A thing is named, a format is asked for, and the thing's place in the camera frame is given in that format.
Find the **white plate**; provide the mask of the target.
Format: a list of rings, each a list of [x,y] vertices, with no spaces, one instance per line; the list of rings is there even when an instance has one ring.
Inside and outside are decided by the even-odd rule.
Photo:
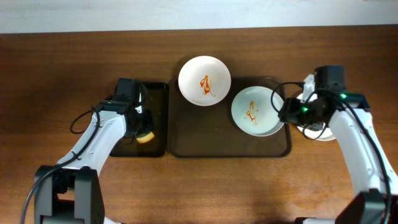
[[[183,65],[178,75],[178,87],[186,100],[198,106],[221,102],[231,87],[227,66],[211,56],[198,56]]]
[[[302,93],[297,96],[297,99],[302,99]],[[316,100],[317,99],[317,94],[314,94],[311,96],[310,101]],[[317,141],[331,141],[335,139],[335,136],[331,132],[330,128],[325,128],[326,124],[322,123],[322,128],[318,131],[313,131],[310,128],[305,129],[305,135],[306,137],[310,139],[315,139]],[[303,131],[303,126],[297,126],[297,129],[302,132]]]

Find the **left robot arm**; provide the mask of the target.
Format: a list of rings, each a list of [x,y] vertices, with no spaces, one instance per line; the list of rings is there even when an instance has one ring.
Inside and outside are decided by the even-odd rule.
[[[34,223],[112,223],[105,215],[99,175],[120,140],[149,131],[141,109],[146,98],[142,82],[120,78],[114,94],[88,110],[91,121],[72,149],[56,164],[38,168],[20,222],[33,200]]]

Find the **white plate top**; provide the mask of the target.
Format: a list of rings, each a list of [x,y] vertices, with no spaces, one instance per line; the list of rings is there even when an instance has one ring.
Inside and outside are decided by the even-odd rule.
[[[183,65],[178,75],[178,87],[186,100],[198,106],[221,102],[231,87],[227,66],[211,56],[198,56]]]

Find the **pale blue plate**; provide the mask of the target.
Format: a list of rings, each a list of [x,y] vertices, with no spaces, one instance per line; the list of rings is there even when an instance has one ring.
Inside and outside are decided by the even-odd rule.
[[[250,86],[241,90],[231,104],[231,115],[239,129],[252,136],[265,137],[278,132],[283,122],[278,111],[283,99],[263,86]]]

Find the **white plate bottom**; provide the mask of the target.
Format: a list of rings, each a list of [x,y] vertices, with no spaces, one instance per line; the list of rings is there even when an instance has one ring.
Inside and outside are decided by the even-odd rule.
[[[297,99],[302,99],[302,93],[297,96]],[[316,100],[317,99],[317,94],[314,94],[311,96],[310,101]],[[325,128],[326,124],[322,123],[322,128],[318,131],[313,131],[310,128],[305,129],[305,135],[306,137],[310,139],[315,139],[317,141],[331,141],[335,139],[335,136],[331,132],[330,128]],[[297,129],[302,132],[303,131],[303,126],[297,126]]]

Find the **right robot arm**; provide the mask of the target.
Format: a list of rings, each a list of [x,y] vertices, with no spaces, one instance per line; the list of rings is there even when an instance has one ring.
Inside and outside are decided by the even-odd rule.
[[[338,141],[349,170],[354,199],[334,219],[298,217],[296,223],[397,223],[397,174],[376,136],[365,96],[350,93],[340,65],[315,69],[297,85],[302,97],[288,98],[279,120],[307,129],[324,124]]]

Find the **green and orange sponge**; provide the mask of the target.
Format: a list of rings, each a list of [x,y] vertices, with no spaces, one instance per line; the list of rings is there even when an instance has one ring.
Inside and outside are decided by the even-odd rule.
[[[152,131],[149,131],[148,133],[143,133],[143,134],[137,135],[136,141],[139,144],[144,144],[144,143],[147,143],[147,142],[151,141],[152,139],[154,139],[154,137],[155,137],[154,133]]]

